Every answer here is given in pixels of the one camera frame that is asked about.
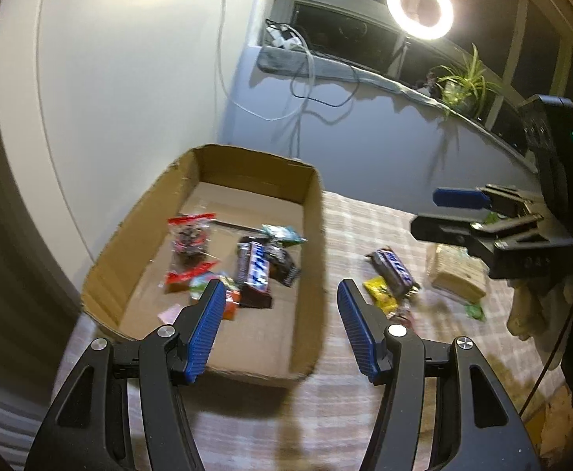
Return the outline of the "pink candy packet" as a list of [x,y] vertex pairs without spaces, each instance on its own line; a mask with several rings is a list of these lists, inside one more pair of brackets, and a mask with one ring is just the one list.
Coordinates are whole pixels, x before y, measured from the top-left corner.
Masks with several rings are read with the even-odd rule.
[[159,317],[159,320],[161,320],[162,324],[173,325],[176,322],[177,317],[179,317],[180,312],[182,312],[182,309],[183,306],[176,303],[167,307],[167,309],[160,312],[157,316]]

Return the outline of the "snickers bar in box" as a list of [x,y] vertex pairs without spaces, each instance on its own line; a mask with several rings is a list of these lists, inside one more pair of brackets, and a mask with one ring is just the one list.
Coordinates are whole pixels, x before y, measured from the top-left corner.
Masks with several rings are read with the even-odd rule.
[[246,309],[271,309],[273,297],[269,289],[269,261],[261,240],[245,236],[237,243],[236,283],[240,290],[240,306]]

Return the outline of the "brown cardboard box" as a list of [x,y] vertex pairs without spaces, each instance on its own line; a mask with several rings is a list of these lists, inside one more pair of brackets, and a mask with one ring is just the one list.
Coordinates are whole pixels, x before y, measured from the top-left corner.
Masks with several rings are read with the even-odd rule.
[[289,249],[300,268],[292,286],[270,281],[268,309],[241,307],[218,332],[210,371],[233,380],[293,388],[316,366],[325,332],[325,222],[322,178],[311,165],[224,145],[189,150],[134,205],[90,268],[85,312],[107,332],[140,339],[167,309],[190,302],[185,285],[165,283],[174,254],[167,221],[210,213],[207,262],[237,273],[237,242],[263,225],[291,226],[304,243]]

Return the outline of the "black candy wrapper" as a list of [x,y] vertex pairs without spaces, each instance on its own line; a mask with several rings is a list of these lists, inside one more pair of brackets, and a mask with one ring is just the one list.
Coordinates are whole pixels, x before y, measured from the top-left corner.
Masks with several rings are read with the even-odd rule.
[[269,264],[269,277],[286,287],[292,287],[299,278],[301,269],[284,248],[269,243],[265,247],[264,257]]

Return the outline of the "teal candy packet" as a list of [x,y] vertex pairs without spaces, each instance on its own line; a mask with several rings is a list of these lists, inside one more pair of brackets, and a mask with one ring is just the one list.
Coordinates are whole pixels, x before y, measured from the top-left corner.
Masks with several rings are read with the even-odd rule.
[[307,238],[300,235],[292,226],[262,225],[261,232],[285,248],[300,246],[307,241]]

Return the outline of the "clear pack of wafers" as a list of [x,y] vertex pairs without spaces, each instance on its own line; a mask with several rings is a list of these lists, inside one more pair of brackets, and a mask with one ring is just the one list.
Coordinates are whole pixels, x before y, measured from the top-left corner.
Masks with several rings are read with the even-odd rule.
[[433,243],[427,250],[427,279],[436,289],[445,290],[470,303],[479,303],[488,293],[488,268],[464,248]]

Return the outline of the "potted spider plant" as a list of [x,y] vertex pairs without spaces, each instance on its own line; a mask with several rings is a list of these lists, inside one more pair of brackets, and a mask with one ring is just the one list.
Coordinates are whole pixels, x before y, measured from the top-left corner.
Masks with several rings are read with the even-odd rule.
[[490,97],[500,92],[500,85],[491,81],[486,72],[475,44],[472,54],[466,55],[461,64],[436,66],[434,73],[442,102],[455,113],[479,119]]

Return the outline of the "small yellow candy packet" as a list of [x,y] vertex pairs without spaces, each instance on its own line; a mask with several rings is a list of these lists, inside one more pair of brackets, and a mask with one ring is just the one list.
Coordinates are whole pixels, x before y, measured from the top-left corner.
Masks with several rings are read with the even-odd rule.
[[388,284],[382,276],[375,276],[363,283],[365,290],[375,304],[388,318],[393,317],[398,310],[398,302],[393,297]]

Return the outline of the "grey window sill cloth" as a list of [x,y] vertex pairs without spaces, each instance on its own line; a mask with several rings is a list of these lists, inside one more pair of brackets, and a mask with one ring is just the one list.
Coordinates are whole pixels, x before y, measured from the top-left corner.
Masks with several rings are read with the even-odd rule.
[[[336,60],[334,57],[324,57],[318,54],[313,54],[312,57],[316,81],[356,82],[360,85],[373,87],[387,95],[404,97],[411,103],[421,105],[424,108],[436,108],[445,117],[454,116],[454,118],[463,121],[466,126],[469,126],[475,132],[491,139],[496,147],[511,155],[532,174],[538,174],[538,168],[527,161],[521,153],[518,153],[509,146],[506,141],[485,130],[483,126],[475,121],[452,110],[443,102],[430,98],[403,83],[387,79],[382,75],[377,75],[377,73],[355,67],[355,65]],[[285,78],[294,78],[296,75],[304,74],[304,66],[307,65],[307,61],[308,57],[304,52],[284,50],[272,46],[262,46],[256,58],[255,65],[262,72],[266,73],[266,75],[281,75],[281,77]]]

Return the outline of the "dark candy red twist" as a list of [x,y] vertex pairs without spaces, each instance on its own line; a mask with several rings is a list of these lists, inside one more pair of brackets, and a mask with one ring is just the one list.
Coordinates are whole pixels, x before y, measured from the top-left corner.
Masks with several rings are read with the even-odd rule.
[[188,290],[193,279],[219,263],[219,259],[209,253],[215,217],[215,213],[183,214],[167,220],[171,261],[163,280],[166,292]]

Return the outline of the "white power strip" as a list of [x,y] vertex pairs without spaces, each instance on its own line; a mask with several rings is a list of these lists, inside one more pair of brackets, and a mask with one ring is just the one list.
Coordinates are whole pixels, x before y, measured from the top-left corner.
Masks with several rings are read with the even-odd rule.
[[286,24],[269,22],[266,24],[266,32],[268,34],[268,43],[275,48],[287,51],[303,49],[303,43],[299,36]]

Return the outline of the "snickers bar on table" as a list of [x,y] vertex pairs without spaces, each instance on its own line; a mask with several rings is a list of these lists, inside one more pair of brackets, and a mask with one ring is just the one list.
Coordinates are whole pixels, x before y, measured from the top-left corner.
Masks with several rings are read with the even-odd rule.
[[379,276],[384,279],[391,295],[396,300],[410,299],[420,289],[403,261],[391,248],[380,248],[366,255]]

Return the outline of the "dark jelly red wrapper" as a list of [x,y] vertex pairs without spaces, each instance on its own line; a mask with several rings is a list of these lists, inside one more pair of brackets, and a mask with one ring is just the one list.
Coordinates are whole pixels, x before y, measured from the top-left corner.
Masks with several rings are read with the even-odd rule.
[[391,324],[401,324],[407,329],[414,329],[414,317],[412,314],[412,305],[408,300],[403,300],[397,306],[397,309],[388,316]]

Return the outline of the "plaid table cloth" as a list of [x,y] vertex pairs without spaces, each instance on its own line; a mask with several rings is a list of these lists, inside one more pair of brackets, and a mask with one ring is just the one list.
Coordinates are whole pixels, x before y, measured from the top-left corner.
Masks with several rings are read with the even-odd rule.
[[[143,338],[162,324],[159,314],[189,303],[185,291],[161,287],[170,262],[166,220],[159,202],[143,210],[147,223],[117,228],[122,246],[114,257],[99,255],[81,297],[89,319],[103,330]],[[322,251],[312,252],[322,273],[313,286],[271,286],[272,309],[240,309],[222,322],[196,385],[181,388],[192,436],[206,470],[358,470],[383,395],[362,374],[336,305],[336,289],[351,277],[362,286],[373,271],[365,253],[389,245],[411,273],[426,279],[429,245],[410,234],[412,215],[381,205],[322,192],[313,200],[322,223]],[[292,225],[303,231],[303,205],[200,183],[182,212],[215,212],[225,221],[259,228]],[[507,328],[513,289],[490,281],[481,301],[485,321],[472,319],[443,291],[422,289],[412,321],[425,339],[473,339],[516,408],[522,407],[543,363],[532,340]],[[291,367],[303,346],[308,364]]]

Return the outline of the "small green candy packet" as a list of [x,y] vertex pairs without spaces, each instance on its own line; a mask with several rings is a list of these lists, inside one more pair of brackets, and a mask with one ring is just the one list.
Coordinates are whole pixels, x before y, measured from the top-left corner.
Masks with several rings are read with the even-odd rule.
[[465,306],[466,315],[473,320],[485,321],[484,311],[480,304],[467,304]]

